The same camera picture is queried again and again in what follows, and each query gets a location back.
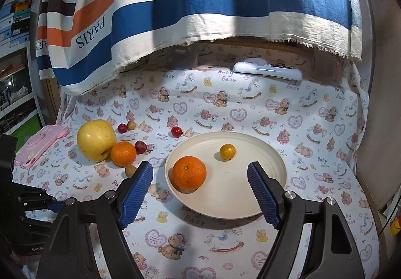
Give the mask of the small orange mandarin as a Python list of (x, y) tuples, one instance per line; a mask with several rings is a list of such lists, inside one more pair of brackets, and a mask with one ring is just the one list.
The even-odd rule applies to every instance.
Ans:
[(132, 143), (122, 141), (112, 147), (110, 157), (116, 166), (126, 167), (136, 160), (137, 152)]

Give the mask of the dark red plum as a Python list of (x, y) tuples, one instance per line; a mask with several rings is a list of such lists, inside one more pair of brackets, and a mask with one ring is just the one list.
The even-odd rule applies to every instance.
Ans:
[(144, 154), (147, 151), (147, 144), (144, 143), (143, 141), (136, 141), (135, 150), (137, 154)]

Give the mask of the large yellow apple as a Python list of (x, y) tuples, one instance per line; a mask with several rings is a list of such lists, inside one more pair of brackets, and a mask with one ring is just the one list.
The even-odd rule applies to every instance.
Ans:
[(105, 120), (86, 122), (77, 132), (77, 146), (82, 155), (92, 162), (107, 159), (115, 144), (115, 131)]

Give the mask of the red cherry tomato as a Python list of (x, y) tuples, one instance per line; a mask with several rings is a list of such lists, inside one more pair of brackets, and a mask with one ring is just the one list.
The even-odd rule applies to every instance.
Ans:
[(174, 126), (171, 129), (171, 134), (175, 138), (180, 138), (180, 136), (182, 136), (182, 133), (183, 133), (182, 129), (180, 127), (178, 127), (178, 126)]
[(124, 134), (128, 131), (128, 126), (126, 124), (119, 124), (117, 127), (117, 131), (121, 134)]

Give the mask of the cream ceramic plate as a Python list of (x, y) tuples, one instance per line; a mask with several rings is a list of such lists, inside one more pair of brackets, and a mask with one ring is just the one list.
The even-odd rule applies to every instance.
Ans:
[[(219, 155), (221, 146), (227, 143), (237, 150), (231, 160)], [(171, 181), (173, 165), (184, 156), (200, 159), (207, 169), (204, 184), (190, 193), (181, 192)], [(251, 162), (259, 162), (270, 178), (285, 187), (287, 169), (276, 149), (240, 132), (208, 132), (184, 140), (166, 158), (164, 175), (169, 191), (193, 211), (216, 219), (244, 219), (261, 213), (247, 180)]]

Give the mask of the large orange in plate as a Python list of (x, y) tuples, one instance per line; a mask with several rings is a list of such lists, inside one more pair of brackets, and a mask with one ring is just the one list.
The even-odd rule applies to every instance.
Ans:
[(173, 165), (171, 181), (181, 190), (197, 190), (207, 177), (205, 164), (194, 156), (184, 156)]

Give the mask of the baby bear print cloth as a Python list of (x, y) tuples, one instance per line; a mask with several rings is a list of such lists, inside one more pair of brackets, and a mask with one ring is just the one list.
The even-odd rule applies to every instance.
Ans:
[[(262, 58), (299, 69), (302, 81), (232, 71), (236, 62)], [(14, 180), (41, 187), (59, 200), (85, 201), (115, 189), (124, 170), (110, 161), (91, 162), (76, 135), (85, 122), (112, 126), (134, 121), (118, 136), (143, 141), (154, 178), (137, 218), (124, 236), (146, 278), (255, 278), (271, 250), (275, 230), (265, 220), (211, 219), (182, 204), (169, 191), (164, 164), (182, 141), (201, 133), (228, 131), (272, 146), (287, 169), (286, 189), (309, 200), (337, 200), (353, 233), (364, 274), (379, 271), (379, 240), (366, 195), (355, 176), (357, 148), (368, 114), (366, 81), (357, 66), (328, 62), (330, 75), (313, 82), (311, 58), (240, 48), (206, 47), (200, 65), (187, 71), (152, 59), (142, 70), (71, 97), (59, 122), (69, 134), (56, 141), (31, 169), (16, 168)], [(171, 134), (178, 126), (180, 138)]]

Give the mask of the shelf with boxes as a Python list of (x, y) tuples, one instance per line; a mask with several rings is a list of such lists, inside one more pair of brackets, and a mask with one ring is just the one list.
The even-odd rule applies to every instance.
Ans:
[(6, 0), (1, 6), (1, 132), (22, 146), (43, 126), (31, 79), (33, 0)]

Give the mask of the white plastic device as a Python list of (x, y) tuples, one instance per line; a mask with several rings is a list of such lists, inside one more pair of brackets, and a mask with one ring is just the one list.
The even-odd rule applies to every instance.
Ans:
[(270, 76), (287, 80), (302, 81), (303, 74), (299, 69), (285, 65), (274, 65), (262, 58), (247, 58), (236, 62), (232, 71), (249, 75)]

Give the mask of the striped Paris fabric curtain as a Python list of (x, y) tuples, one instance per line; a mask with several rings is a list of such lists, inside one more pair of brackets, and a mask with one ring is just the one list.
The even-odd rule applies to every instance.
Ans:
[(360, 60), (359, 0), (42, 0), (36, 35), (41, 79), (70, 95), (113, 80), (154, 51), (253, 36), (295, 41)]

